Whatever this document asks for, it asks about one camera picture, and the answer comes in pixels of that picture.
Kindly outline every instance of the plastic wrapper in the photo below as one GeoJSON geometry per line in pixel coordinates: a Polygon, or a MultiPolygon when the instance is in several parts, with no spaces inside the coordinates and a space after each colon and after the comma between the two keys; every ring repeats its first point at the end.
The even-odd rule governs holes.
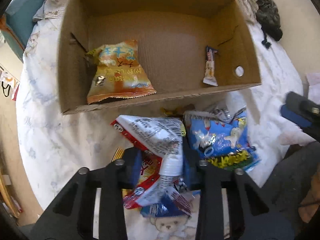
{"type": "Polygon", "coordinates": [[[233,117],[230,117],[228,114],[227,109],[216,109],[214,113],[204,112],[204,111],[185,111],[183,114],[183,120],[186,124],[187,128],[190,128],[191,126],[191,120],[197,119],[197,120],[218,120],[222,121],[226,120],[229,122],[232,121],[233,117]]]}
{"type": "Polygon", "coordinates": [[[160,176],[154,181],[141,206],[157,203],[167,187],[182,174],[182,137],[186,134],[183,123],[178,118],[120,115],[111,125],[135,147],[162,159],[158,173],[160,176]]]}
{"type": "Polygon", "coordinates": [[[140,176],[134,190],[123,191],[123,203],[126,209],[138,208],[153,204],[150,198],[159,184],[159,170],[162,158],[152,153],[143,153],[140,176]]]}
{"type": "Polygon", "coordinates": [[[190,202],[172,185],[167,188],[158,203],[143,207],[140,213],[143,217],[190,216],[190,202]]]}
{"type": "Polygon", "coordinates": [[[102,45],[87,53],[98,65],[87,102],[106,98],[136,98],[156,93],[138,62],[138,43],[128,40],[102,45]]]}
{"type": "Polygon", "coordinates": [[[192,240],[196,237],[198,217],[199,217],[199,205],[200,205],[200,192],[189,192],[192,196],[190,200],[191,215],[182,214],[178,216],[150,216],[144,219],[143,224],[147,226],[150,221],[157,230],[157,235],[147,235],[144,239],[157,239],[157,240],[192,240]]]}
{"type": "Polygon", "coordinates": [[[205,111],[215,114],[220,121],[223,121],[225,123],[230,123],[235,115],[235,113],[230,113],[224,101],[209,106],[205,111]]]}
{"type": "Polygon", "coordinates": [[[255,147],[247,138],[246,110],[241,109],[228,124],[198,116],[189,120],[189,144],[202,159],[211,164],[233,170],[250,170],[260,162],[255,147]]]}
{"type": "Polygon", "coordinates": [[[3,82],[4,84],[7,84],[4,88],[4,86],[2,86],[3,89],[3,93],[4,90],[8,88],[8,86],[10,86],[13,89],[12,95],[11,95],[11,99],[13,101],[16,101],[17,99],[17,94],[18,94],[18,90],[19,90],[19,85],[20,82],[18,80],[16,80],[10,73],[6,72],[6,71],[2,71],[0,74],[0,82],[3,82]]]}
{"type": "Polygon", "coordinates": [[[217,80],[214,76],[214,55],[218,53],[216,49],[213,49],[209,46],[205,48],[206,58],[205,58],[205,73],[203,83],[218,86],[217,80]]]}
{"type": "Polygon", "coordinates": [[[236,113],[239,112],[239,109],[245,109],[247,106],[246,101],[244,100],[243,94],[245,90],[231,91],[226,94],[224,101],[219,102],[217,108],[228,109],[229,114],[233,117],[236,113]]]}
{"type": "Polygon", "coordinates": [[[229,171],[238,168],[250,171],[251,168],[260,162],[260,159],[254,151],[238,150],[228,155],[208,158],[207,161],[218,168],[229,171]]]}

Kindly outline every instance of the dark gray cloth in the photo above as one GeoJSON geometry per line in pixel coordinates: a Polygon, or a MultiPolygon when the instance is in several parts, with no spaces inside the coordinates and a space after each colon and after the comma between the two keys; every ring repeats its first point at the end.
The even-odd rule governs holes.
{"type": "Polygon", "coordinates": [[[311,176],[320,163],[320,143],[313,142],[284,159],[274,168],[262,193],[291,222],[296,234],[304,226],[298,206],[311,187],[311,176]]]}
{"type": "Polygon", "coordinates": [[[262,26],[265,39],[262,44],[268,49],[271,44],[267,41],[266,34],[269,34],[275,41],[282,38],[282,30],[280,25],[280,15],[278,7],[273,0],[257,0],[259,9],[256,13],[257,21],[262,26]]]}

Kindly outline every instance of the snack bag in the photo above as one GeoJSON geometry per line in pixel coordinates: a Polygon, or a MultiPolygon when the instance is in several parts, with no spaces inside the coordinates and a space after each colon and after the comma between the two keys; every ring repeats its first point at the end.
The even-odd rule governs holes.
{"type": "Polygon", "coordinates": [[[247,149],[246,111],[236,115],[230,124],[219,120],[192,119],[188,138],[190,148],[197,150],[201,158],[247,149]]]}
{"type": "Polygon", "coordinates": [[[229,153],[224,156],[210,157],[207,161],[218,168],[228,171],[241,168],[249,172],[260,162],[260,159],[256,152],[248,149],[237,150],[235,153],[229,153]]]}
{"type": "Polygon", "coordinates": [[[159,180],[148,195],[148,205],[157,203],[167,187],[182,174],[182,137],[186,131],[178,118],[147,118],[120,115],[111,123],[133,145],[160,158],[159,180]]]}
{"type": "Polygon", "coordinates": [[[124,192],[123,203],[126,209],[150,205],[150,193],[158,184],[162,159],[152,153],[143,153],[142,165],[136,188],[124,192]]]}
{"type": "Polygon", "coordinates": [[[87,95],[89,104],[106,98],[136,98],[156,93],[138,62],[138,43],[102,45],[87,53],[98,64],[87,95]]]}
{"type": "Polygon", "coordinates": [[[141,209],[143,217],[175,217],[190,216],[190,203],[186,200],[174,186],[169,186],[158,203],[141,209]]]}
{"type": "Polygon", "coordinates": [[[224,100],[207,107],[205,111],[209,113],[214,113],[220,121],[226,123],[230,123],[235,115],[235,113],[230,113],[227,104],[224,100]]]}
{"type": "Polygon", "coordinates": [[[204,112],[204,111],[194,111],[194,110],[185,111],[183,114],[183,120],[185,122],[187,129],[190,128],[192,119],[218,120],[218,121],[222,121],[222,122],[225,122],[225,120],[226,120],[227,121],[226,123],[230,123],[232,121],[233,117],[231,117],[228,114],[227,109],[215,109],[212,113],[204,112]]]}
{"type": "Polygon", "coordinates": [[[206,57],[205,57],[205,74],[203,83],[218,86],[217,80],[214,76],[214,55],[218,53],[216,49],[213,49],[209,46],[205,48],[206,57]]]}

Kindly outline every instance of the white bedsheet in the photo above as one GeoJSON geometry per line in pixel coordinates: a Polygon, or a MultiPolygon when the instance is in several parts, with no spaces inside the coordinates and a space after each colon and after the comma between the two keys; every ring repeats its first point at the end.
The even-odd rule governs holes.
{"type": "MultiPolygon", "coordinates": [[[[117,111],[100,110],[63,116],[57,91],[57,44],[61,18],[39,21],[23,55],[17,97],[21,157],[39,204],[45,209],[73,174],[83,166],[107,165],[118,146],[130,147],[109,125],[117,111]]],[[[260,65],[262,86],[231,92],[233,104],[248,108],[249,135],[262,162],[250,175],[262,186],[287,147],[277,142],[289,122],[279,114],[287,92],[302,93],[301,79],[280,44],[261,44],[259,24],[250,25],[260,65]]],[[[152,109],[144,108],[152,116],[152,109]]]]}

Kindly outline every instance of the orange snack bag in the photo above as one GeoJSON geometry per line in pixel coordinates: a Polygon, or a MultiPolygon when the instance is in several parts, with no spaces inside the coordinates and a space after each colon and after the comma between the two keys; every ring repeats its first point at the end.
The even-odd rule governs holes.
{"type": "Polygon", "coordinates": [[[87,53],[98,64],[87,95],[89,104],[106,98],[136,98],[156,93],[139,64],[138,42],[102,45],[87,53]]]}

